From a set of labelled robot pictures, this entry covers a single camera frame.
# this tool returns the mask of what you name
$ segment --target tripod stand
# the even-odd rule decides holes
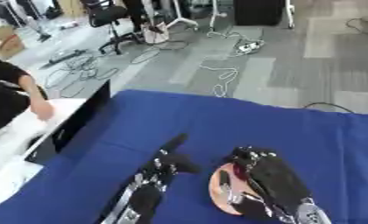
[[[170,24],[168,24],[167,28],[170,28],[178,23],[185,23],[188,25],[192,25],[195,28],[195,30],[197,30],[199,24],[196,21],[182,16],[179,0],[173,0],[173,3],[174,3],[174,8],[176,10],[177,18],[174,21],[172,21]]]

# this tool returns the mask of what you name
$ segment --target round object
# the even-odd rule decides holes
[[[223,193],[223,190],[219,186],[220,171],[226,171],[229,173],[231,184],[230,187],[232,188],[234,193],[247,192],[252,195],[256,196],[258,195],[247,185],[245,181],[243,181],[242,179],[238,178],[235,175],[233,164],[224,164],[213,173],[209,181],[209,194],[214,204],[227,214],[242,215],[241,213],[236,211],[231,205],[228,204],[228,198],[226,197],[226,194]]]

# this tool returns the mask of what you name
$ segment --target chair base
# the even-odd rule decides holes
[[[101,54],[106,53],[105,48],[108,47],[108,46],[114,46],[114,51],[116,52],[117,55],[123,54],[120,50],[119,45],[124,41],[134,41],[135,43],[137,43],[139,45],[142,44],[142,41],[140,41],[138,36],[133,32],[126,33],[122,36],[118,36],[113,24],[111,25],[111,29],[113,31],[113,38],[111,38],[108,43],[102,45],[99,48],[99,51],[100,51]]]

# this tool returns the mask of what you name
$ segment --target blue table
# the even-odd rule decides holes
[[[176,178],[153,223],[257,223],[220,212],[208,195],[221,158],[247,144],[276,150],[334,223],[368,223],[368,115],[124,91],[0,206],[0,224],[93,223],[120,183],[182,132],[189,139],[179,151],[202,173]]]

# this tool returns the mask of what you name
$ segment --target person's leg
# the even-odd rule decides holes
[[[142,21],[142,11],[143,4],[141,0],[123,0],[125,6],[127,7],[128,14],[131,17],[131,21],[134,25],[134,31],[139,32],[141,30]]]

